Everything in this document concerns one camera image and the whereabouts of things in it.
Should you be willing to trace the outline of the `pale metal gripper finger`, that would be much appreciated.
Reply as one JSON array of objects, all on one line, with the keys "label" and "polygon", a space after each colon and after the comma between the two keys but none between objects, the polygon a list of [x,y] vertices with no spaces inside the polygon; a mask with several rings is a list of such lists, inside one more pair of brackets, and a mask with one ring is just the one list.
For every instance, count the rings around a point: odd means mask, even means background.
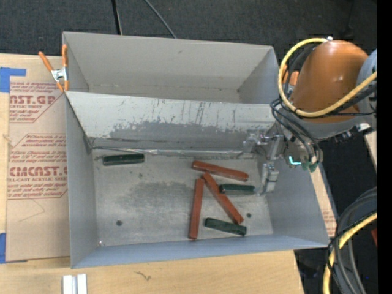
[{"label": "pale metal gripper finger", "polygon": [[279,171],[274,162],[265,162],[260,168],[260,186],[257,190],[258,195],[265,195],[275,190]]},{"label": "pale metal gripper finger", "polygon": [[243,142],[243,151],[245,153],[255,152],[257,149],[262,149],[275,141],[274,137],[263,134],[250,134]]}]

